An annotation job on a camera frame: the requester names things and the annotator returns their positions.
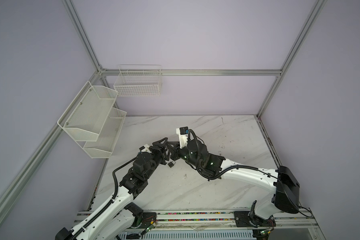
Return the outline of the dark grey padlock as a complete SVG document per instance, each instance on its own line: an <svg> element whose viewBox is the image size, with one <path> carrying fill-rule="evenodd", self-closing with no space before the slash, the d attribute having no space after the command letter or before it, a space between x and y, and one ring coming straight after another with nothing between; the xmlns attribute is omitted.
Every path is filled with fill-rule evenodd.
<svg viewBox="0 0 360 240"><path fill-rule="evenodd" d="M175 164L176 164L176 162L174 162L174 161L168 162L168 166L170 168L172 168Z"/></svg>

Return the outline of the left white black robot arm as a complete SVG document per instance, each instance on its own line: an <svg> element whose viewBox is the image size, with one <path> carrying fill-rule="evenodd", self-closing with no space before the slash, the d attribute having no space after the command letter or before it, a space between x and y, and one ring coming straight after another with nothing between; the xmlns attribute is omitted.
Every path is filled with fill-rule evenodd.
<svg viewBox="0 0 360 240"><path fill-rule="evenodd" d="M169 160L168 138L150 146L144 145L139 150L135 158L113 170L114 193L82 222L70 230L62 228L56 234L56 240L96 239L117 214L144 190L157 167Z"/></svg>

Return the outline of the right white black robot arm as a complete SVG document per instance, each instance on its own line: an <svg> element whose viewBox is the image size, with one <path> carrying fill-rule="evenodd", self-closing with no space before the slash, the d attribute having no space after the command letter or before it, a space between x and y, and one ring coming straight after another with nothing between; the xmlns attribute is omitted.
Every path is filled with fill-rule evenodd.
<svg viewBox="0 0 360 240"><path fill-rule="evenodd" d="M300 211L300 184L287 167L260 169L241 165L210 154L206 145L200 141L190 141L186 146L170 142L167 146L171 160L184 160L209 181L235 180L268 191L268 195L261 201L253 201L248 212L249 222L254 227L268 223L276 213L298 214Z"/></svg>

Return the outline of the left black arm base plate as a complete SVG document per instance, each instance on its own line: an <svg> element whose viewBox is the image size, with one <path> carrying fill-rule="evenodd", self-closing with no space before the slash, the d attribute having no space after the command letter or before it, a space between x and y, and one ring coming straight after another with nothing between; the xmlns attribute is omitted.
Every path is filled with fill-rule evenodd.
<svg viewBox="0 0 360 240"><path fill-rule="evenodd" d="M157 221L157 213L154 212L144 212L138 217L135 217L135 220L131 226L132 229L146 229L151 225L151 222Z"/></svg>

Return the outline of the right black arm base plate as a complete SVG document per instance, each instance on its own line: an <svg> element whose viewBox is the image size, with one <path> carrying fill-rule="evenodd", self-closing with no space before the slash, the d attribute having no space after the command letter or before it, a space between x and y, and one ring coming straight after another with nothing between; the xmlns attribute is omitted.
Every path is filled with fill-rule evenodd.
<svg viewBox="0 0 360 240"><path fill-rule="evenodd" d="M253 227L253 228L273 228L276 225L275 219L271 216L269 219L264 220L256 215L252 215L250 211L235 211L234 220L236 227Z"/></svg>

